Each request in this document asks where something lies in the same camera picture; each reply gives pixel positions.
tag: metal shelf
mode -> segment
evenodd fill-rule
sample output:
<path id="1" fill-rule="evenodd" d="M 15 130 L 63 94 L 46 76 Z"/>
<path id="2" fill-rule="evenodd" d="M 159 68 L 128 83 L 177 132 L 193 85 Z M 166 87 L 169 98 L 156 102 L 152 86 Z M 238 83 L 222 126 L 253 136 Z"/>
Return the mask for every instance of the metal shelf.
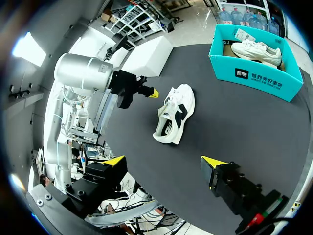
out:
<path id="1" fill-rule="evenodd" d="M 146 19 L 143 21 L 139 21 L 138 17 L 146 15 Z M 133 16 L 131 20 L 126 21 L 125 19 L 127 16 Z M 154 14 L 150 10 L 144 10 L 141 6 L 136 5 L 133 8 L 131 8 L 123 17 L 117 18 L 117 21 L 113 24 L 113 26 L 110 28 L 110 31 L 113 33 L 125 33 L 126 35 L 129 35 L 131 38 L 130 40 L 134 43 L 140 39 L 146 40 L 145 37 L 148 35 L 151 35 L 155 32 L 159 31 L 165 31 L 165 29 L 162 28 L 160 22 L 157 22 L 155 20 Z M 146 29 L 140 28 L 141 26 L 144 26 L 145 24 L 149 22 L 154 22 L 158 25 L 159 29 L 157 31 L 149 30 L 147 32 L 141 33 L 142 31 L 145 31 Z"/>

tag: black tabletop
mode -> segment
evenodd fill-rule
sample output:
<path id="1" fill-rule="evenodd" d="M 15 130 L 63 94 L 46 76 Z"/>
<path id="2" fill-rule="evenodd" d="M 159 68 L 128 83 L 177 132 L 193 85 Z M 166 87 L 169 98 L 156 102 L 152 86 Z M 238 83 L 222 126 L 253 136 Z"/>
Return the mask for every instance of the black tabletop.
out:
<path id="1" fill-rule="evenodd" d="M 115 155 L 126 155 L 131 175 L 160 203 L 187 222 L 216 235 L 234 234 L 241 222 L 215 198 L 200 173 L 201 155 L 234 161 L 263 193 L 290 197 L 299 181 L 310 139 L 305 87 L 286 102 L 268 93 L 216 79 L 209 44 L 176 47 L 160 77 L 149 78 L 160 97 L 136 94 L 127 110 L 112 112 L 105 138 Z M 189 84 L 195 112 L 179 145 L 152 134 L 157 110 L 172 87 Z"/>

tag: white box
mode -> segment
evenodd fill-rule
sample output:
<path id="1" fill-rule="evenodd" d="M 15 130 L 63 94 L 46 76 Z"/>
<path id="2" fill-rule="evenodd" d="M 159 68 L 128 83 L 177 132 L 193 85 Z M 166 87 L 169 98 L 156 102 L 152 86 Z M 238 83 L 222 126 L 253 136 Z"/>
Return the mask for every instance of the white box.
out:
<path id="1" fill-rule="evenodd" d="M 172 44 L 164 36 L 152 39 L 132 51 L 122 70 L 138 76 L 158 77 L 172 50 Z"/>

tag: shoebox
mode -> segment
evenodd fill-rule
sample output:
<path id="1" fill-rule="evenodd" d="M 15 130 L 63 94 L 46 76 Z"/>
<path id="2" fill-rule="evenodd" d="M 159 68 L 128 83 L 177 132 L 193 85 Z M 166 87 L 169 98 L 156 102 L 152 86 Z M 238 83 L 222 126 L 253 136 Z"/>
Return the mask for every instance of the shoebox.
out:
<path id="1" fill-rule="evenodd" d="M 236 37 L 238 29 L 263 42 L 269 47 L 280 48 L 282 63 L 274 68 L 261 62 L 236 56 L 230 45 L 240 42 Z M 299 66 L 287 41 L 272 33 L 239 25 L 216 25 L 209 57 L 218 80 L 229 81 L 256 88 L 291 101 L 303 85 Z"/>

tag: shoe sole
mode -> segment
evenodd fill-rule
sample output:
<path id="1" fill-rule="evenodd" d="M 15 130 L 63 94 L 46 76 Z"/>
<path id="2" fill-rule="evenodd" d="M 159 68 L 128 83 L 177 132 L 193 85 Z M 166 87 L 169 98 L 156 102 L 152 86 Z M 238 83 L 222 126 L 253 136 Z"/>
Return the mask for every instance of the shoe sole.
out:
<path id="1" fill-rule="evenodd" d="M 192 102 L 192 105 L 186 115 L 186 118 L 184 120 L 181 121 L 181 126 L 180 126 L 180 129 L 178 130 L 177 134 L 176 134 L 176 137 L 175 139 L 172 141 L 172 143 L 178 145 L 179 142 L 180 142 L 180 139 L 182 137 L 182 134 L 184 132 L 184 124 L 185 122 L 187 121 L 187 119 L 194 113 L 195 111 L 195 95 L 193 95 L 193 102 Z"/>
<path id="2" fill-rule="evenodd" d="M 234 52 L 234 51 L 233 51 L 233 53 L 234 53 L 235 55 L 237 55 L 238 57 L 240 57 L 240 58 L 243 58 L 243 59 L 246 59 L 246 60 L 258 60 L 258 61 L 261 61 L 261 62 L 262 62 L 262 64 L 265 64 L 265 65 L 271 66 L 271 67 L 273 67 L 273 68 L 277 68 L 277 66 L 276 66 L 276 65 L 271 64 L 271 63 L 269 63 L 269 62 L 266 62 L 265 60 L 258 59 L 258 58 L 252 59 L 252 58 L 250 58 L 250 57 L 247 57 L 247 56 L 244 56 L 244 55 L 238 54 L 238 53 L 236 53 L 236 52 Z"/>

